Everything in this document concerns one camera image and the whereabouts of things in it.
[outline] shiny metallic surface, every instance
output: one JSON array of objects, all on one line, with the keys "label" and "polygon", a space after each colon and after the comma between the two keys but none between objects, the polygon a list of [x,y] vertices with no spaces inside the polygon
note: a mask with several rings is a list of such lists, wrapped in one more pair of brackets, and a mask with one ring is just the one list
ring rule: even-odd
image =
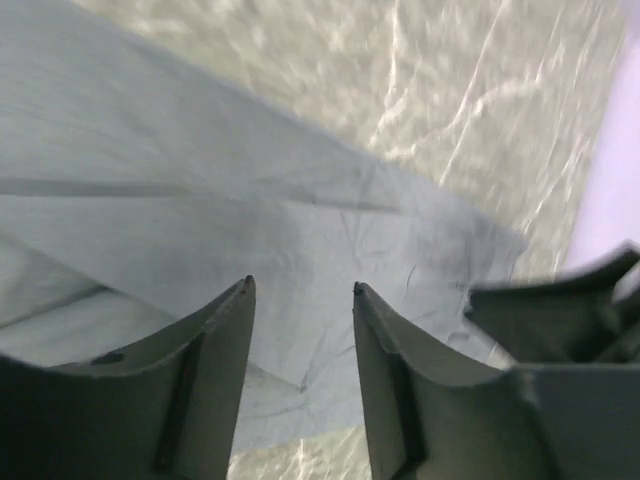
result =
[{"label": "shiny metallic surface", "polygon": [[[519,277],[561,266],[624,40],[615,2],[77,1],[460,193],[527,237]],[[238,455],[229,478],[370,478],[363,429]]]}]

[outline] dark plastic piece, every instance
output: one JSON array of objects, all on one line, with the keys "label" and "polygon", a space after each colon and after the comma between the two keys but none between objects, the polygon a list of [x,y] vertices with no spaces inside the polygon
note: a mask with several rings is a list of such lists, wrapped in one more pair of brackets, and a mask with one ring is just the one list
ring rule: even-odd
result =
[{"label": "dark plastic piece", "polygon": [[355,288],[354,327],[373,480],[639,478],[637,365],[496,370],[364,284]]},{"label": "dark plastic piece", "polygon": [[254,310],[249,277],[87,363],[0,357],[0,478],[226,478]]},{"label": "dark plastic piece", "polygon": [[640,288],[612,301],[640,261],[632,249],[582,276],[534,286],[476,289],[467,318],[519,362],[628,363],[640,353]]}]

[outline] wrinkled fabric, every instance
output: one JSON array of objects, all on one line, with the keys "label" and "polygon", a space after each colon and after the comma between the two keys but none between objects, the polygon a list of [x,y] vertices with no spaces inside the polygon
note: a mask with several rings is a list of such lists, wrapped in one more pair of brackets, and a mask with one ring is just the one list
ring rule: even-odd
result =
[{"label": "wrinkled fabric", "polygon": [[362,421],[355,281],[488,355],[466,292],[522,243],[450,193],[63,0],[0,0],[0,65],[3,352],[84,360],[253,275],[235,451]]}]

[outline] small hole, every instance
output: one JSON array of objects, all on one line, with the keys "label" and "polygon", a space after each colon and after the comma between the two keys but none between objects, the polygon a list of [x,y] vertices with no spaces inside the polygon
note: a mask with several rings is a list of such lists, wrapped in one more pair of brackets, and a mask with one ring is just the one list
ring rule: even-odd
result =
[{"label": "small hole", "polygon": [[124,353],[110,352],[91,360],[91,365],[109,365],[111,363],[121,362],[122,360],[124,360]]}]

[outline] gray cloth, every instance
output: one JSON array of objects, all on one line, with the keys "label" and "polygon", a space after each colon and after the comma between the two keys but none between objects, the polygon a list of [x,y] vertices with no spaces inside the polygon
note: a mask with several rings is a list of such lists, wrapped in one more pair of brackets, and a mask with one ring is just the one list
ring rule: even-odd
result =
[{"label": "gray cloth", "polygon": [[464,353],[522,245],[430,182],[61,0],[0,0],[0,349],[143,338],[252,274],[235,450],[361,422],[356,280]]}]

